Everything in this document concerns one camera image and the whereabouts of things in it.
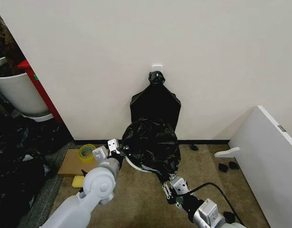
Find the black trash bag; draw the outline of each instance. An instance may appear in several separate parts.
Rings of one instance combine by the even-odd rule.
[[[165,79],[160,71],[150,72],[148,80],[150,85],[131,99],[131,122],[141,118],[163,120],[175,130],[181,102],[163,85]]]
[[[12,156],[0,152],[0,228],[17,226],[52,174],[48,163],[34,149],[12,152]]]
[[[0,119],[1,151],[35,148],[41,154],[50,154],[72,139],[67,127],[54,119],[39,123],[21,116]]]
[[[51,119],[30,126],[24,145],[35,148],[42,154],[49,154],[56,152],[72,139],[65,125]]]
[[[178,170],[181,154],[169,123],[145,118],[134,121],[127,127],[122,144],[128,147],[124,153],[134,165],[155,173],[161,182]]]

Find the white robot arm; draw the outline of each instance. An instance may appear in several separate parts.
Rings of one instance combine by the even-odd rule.
[[[108,157],[104,146],[95,149],[93,155],[99,167],[85,176],[83,192],[67,198],[41,228],[85,228],[93,209],[113,199],[122,158],[116,153]]]
[[[104,146],[93,151],[99,167],[87,173],[83,191],[67,198],[41,228],[86,228],[93,209],[98,204],[103,205],[113,199],[115,180],[122,165],[123,155],[118,150],[116,139],[109,140],[108,145],[110,155]],[[168,187],[167,183],[164,183],[162,186],[167,201],[183,208],[190,221],[198,228],[246,228],[238,223],[227,224],[218,212],[218,206],[210,199],[202,201],[189,194],[187,182],[183,178],[173,175],[170,185],[171,187]]]

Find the brown carpet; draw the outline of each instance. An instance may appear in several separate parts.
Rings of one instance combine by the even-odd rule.
[[[213,182],[227,195],[228,199],[248,228],[268,228],[269,225],[251,191],[244,175],[239,170],[223,173],[218,163],[228,164],[234,159],[216,159],[214,153],[228,150],[227,145],[198,145],[199,151],[192,151],[189,145],[180,145],[182,160],[178,175],[187,180],[190,189],[202,183]],[[64,178],[52,212],[67,197],[77,193],[71,187],[73,178]],[[133,169],[124,160],[118,175],[115,198],[107,205],[97,206],[91,214],[88,228],[145,227],[145,228],[195,228],[183,209],[169,205],[157,177]],[[220,213],[231,211],[220,192],[206,186],[195,193],[199,199],[210,198],[218,204]]]

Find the power cord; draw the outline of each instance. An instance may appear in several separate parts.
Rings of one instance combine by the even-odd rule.
[[[223,195],[224,199],[226,200],[226,202],[228,203],[228,205],[230,206],[230,208],[232,209],[233,213],[235,214],[235,216],[237,217],[238,221],[240,222],[241,225],[244,226],[244,223],[241,221],[241,219],[239,218],[237,212],[235,211],[235,209],[233,208],[233,206],[231,205],[230,201],[228,200],[228,198],[226,197],[226,195],[224,194],[224,192],[221,190],[221,188],[219,188],[218,185],[214,184],[214,183],[211,183],[211,182],[207,182],[207,183],[204,183],[204,184],[201,184],[199,187],[185,193],[185,194],[182,194],[182,195],[177,195],[177,196],[187,196],[187,195],[190,195],[192,193],[194,193],[195,191],[198,191],[200,190],[201,188],[204,188],[205,186],[207,185],[212,185],[214,187],[216,187],[220,193]]]

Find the yellow tape roll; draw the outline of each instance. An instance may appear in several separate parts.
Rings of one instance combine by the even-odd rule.
[[[83,145],[79,151],[78,151],[78,157],[81,159],[83,162],[91,162],[94,160],[94,156],[92,154],[92,151],[95,149],[95,145],[92,144],[86,144]]]

